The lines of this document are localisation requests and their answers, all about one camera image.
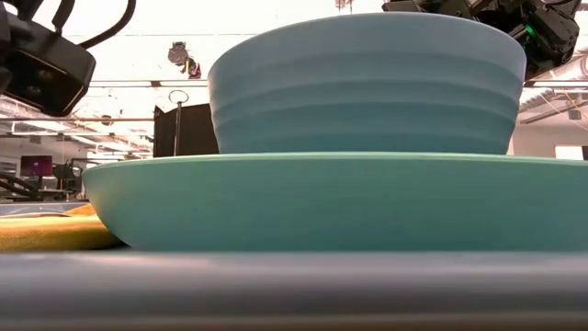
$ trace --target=computer screen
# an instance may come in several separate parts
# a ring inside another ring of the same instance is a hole
[[[20,157],[20,175],[23,177],[51,176],[53,157],[51,155],[22,155]]]

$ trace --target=stacked dishes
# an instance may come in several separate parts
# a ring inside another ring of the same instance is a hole
[[[584,164],[504,156],[525,60],[439,15],[276,29],[210,70],[221,155],[104,165],[85,185],[139,249],[584,249]]]

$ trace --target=ceiling pipe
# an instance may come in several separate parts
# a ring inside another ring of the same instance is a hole
[[[70,137],[141,137],[145,133],[137,132],[96,132],[96,131],[75,131],[75,132],[46,132],[46,131],[21,131],[10,133],[16,136],[70,136]]]
[[[188,80],[95,80],[89,88],[208,87],[207,79]]]
[[[28,121],[55,121],[55,122],[142,122],[142,121],[153,121],[150,118],[114,118],[114,119],[100,119],[100,118],[38,118],[34,119],[31,117],[27,118],[0,118],[0,122],[3,121],[10,121],[10,122],[28,122]]]
[[[536,79],[588,79],[588,55],[583,55],[559,68],[550,70]],[[531,108],[545,104],[545,100],[549,100],[553,96],[555,96],[555,92],[549,87],[527,89],[521,96],[519,112],[527,111]]]
[[[38,110],[18,101],[15,101],[8,97],[0,97],[0,110],[5,109],[6,112],[4,113],[7,116],[14,116],[19,118],[31,119],[31,120],[38,120],[38,121],[52,121],[52,122],[62,122],[60,119],[54,120],[54,118],[48,118],[42,115]],[[74,119],[71,121],[66,121],[63,125],[70,128],[72,131],[80,131],[77,125],[73,125],[72,122],[75,122],[75,117],[70,117],[70,119]],[[100,121],[111,121],[112,119],[99,119]],[[108,136],[97,136],[94,138],[96,141],[95,143],[116,143],[117,141],[114,137]],[[129,143],[129,139],[124,138],[117,138],[121,143]],[[136,149],[148,149],[149,145],[146,143],[144,145],[132,142],[131,143],[133,148]]]
[[[566,113],[566,112],[568,112],[570,110],[573,110],[573,109],[576,109],[576,108],[579,108],[579,107],[582,107],[582,106],[585,106],[585,105],[588,105],[588,101],[583,101],[583,102],[581,102],[581,103],[579,103],[577,105],[576,104],[568,105],[568,106],[566,106],[564,108],[548,110],[546,112],[543,112],[543,113],[541,113],[539,115],[530,117],[528,119],[519,120],[518,122],[519,122],[519,124],[531,124],[531,123],[535,123],[535,122],[538,122],[540,120],[544,120],[544,119],[547,119],[547,118],[550,118],[550,117],[553,117],[553,116],[556,116],[556,115],[559,115],[559,114],[563,114],[563,113]]]
[[[588,90],[584,90],[584,89],[570,89],[570,90],[557,89],[557,90],[554,90],[553,92],[555,92],[555,94],[562,94],[562,95],[565,95],[565,94],[582,94],[582,95],[588,94]]]
[[[530,88],[586,88],[587,79],[559,80],[559,79],[533,79],[525,82],[523,87]]]

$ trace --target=light blue bowl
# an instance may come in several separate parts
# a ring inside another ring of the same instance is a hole
[[[289,153],[84,172],[107,228],[176,251],[587,251],[587,162]]]
[[[220,152],[504,154],[526,57],[467,19],[379,13],[255,36],[209,72]]]

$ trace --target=hanging object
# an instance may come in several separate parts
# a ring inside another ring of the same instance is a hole
[[[181,66],[182,70],[180,70],[180,73],[187,73],[187,79],[200,79],[202,76],[200,63],[196,62],[190,56],[184,41],[176,41],[172,44],[172,48],[167,53],[167,60],[177,66]]]
[[[114,124],[113,121],[109,121],[112,119],[112,116],[110,116],[110,115],[102,115],[100,118],[104,119],[104,121],[101,122],[102,125],[104,125],[104,126],[112,126],[112,124]]]
[[[167,52],[167,60],[178,66],[183,65],[187,57],[186,43],[184,41],[172,43],[172,48]]]
[[[339,9],[343,9],[347,6],[352,6],[354,0],[334,0],[334,5]]]

